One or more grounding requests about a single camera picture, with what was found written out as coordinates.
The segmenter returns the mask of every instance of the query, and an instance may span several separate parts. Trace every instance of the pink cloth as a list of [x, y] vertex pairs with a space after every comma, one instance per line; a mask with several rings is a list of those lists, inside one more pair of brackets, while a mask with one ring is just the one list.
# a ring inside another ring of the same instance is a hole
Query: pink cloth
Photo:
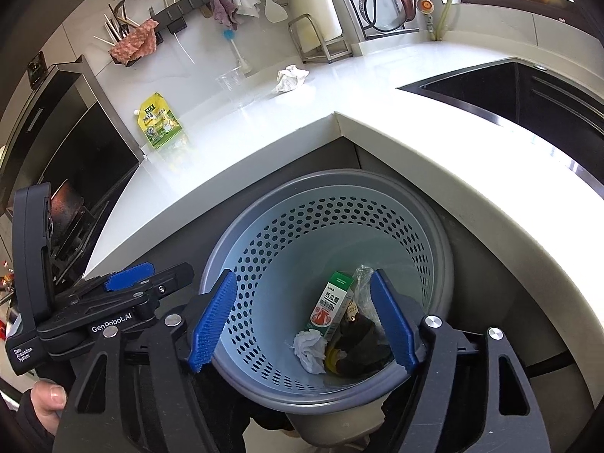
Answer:
[[159, 25], [152, 18], [144, 21], [109, 50], [109, 54], [122, 65], [155, 52], [157, 40], [154, 29]]
[[237, 7], [231, 0], [210, 0], [214, 13], [214, 20], [223, 24], [227, 29], [237, 30], [238, 22], [235, 20]]

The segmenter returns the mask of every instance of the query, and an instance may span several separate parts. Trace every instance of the green and white carton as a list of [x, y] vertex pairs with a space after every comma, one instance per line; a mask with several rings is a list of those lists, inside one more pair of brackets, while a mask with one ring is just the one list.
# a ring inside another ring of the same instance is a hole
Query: green and white carton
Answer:
[[350, 286], [353, 281], [353, 278], [341, 272], [333, 273], [310, 314], [306, 330], [314, 328], [321, 332], [327, 342], [330, 341], [352, 301], [354, 292]]

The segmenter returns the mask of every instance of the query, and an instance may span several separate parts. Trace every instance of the human hand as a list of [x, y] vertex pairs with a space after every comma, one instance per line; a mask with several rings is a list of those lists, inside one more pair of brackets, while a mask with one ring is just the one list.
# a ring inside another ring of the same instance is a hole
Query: human hand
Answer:
[[63, 387], [44, 381], [36, 382], [31, 389], [31, 404], [35, 416], [50, 434], [57, 434], [59, 416], [67, 403], [67, 394]]

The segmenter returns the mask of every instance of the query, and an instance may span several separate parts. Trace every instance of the plastic bag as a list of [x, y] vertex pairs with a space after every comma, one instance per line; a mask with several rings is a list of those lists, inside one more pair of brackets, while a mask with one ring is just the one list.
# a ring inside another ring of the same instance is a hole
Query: plastic bag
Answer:
[[371, 301], [371, 286], [370, 280], [374, 270], [368, 266], [359, 266], [353, 274], [354, 283], [352, 289], [354, 291], [353, 301], [359, 309], [359, 313], [373, 323], [376, 324], [376, 332], [379, 337], [380, 344], [388, 344], [386, 338], [386, 332], [382, 326], [382, 322], [379, 321], [378, 313], [373, 306]]
[[294, 354], [300, 359], [302, 367], [312, 374], [325, 373], [323, 360], [325, 359], [325, 346], [327, 341], [321, 332], [305, 330], [294, 337]]

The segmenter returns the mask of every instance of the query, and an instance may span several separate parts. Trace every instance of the crumpled tissue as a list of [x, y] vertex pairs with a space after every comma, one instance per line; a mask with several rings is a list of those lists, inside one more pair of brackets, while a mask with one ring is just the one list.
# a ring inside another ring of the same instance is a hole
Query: crumpled tissue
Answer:
[[300, 332], [294, 337], [294, 354], [302, 367], [312, 374], [325, 373], [323, 361], [327, 341], [316, 329]]
[[260, 0], [233, 0], [233, 3], [237, 6], [237, 13], [239, 15], [249, 15], [250, 17], [260, 18], [256, 5], [260, 3]]
[[279, 70], [277, 72], [277, 86], [273, 89], [273, 92], [289, 92], [301, 87], [308, 74], [309, 72], [306, 70], [296, 68], [296, 65], [289, 65], [285, 70]]

